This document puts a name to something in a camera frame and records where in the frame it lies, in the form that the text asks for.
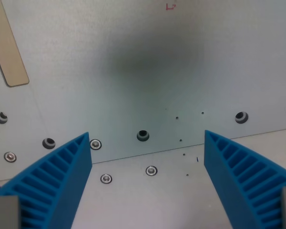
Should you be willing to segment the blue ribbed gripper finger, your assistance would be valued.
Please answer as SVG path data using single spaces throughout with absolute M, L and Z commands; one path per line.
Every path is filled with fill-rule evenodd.
M 283 228 L 285 168 L 208 130 L 204 133 L 204 166 L 232 228 Z
M 0 196 L 19 198 L 22 229 L 70 229 L 91 169 L 86 132 L 20 172 Z

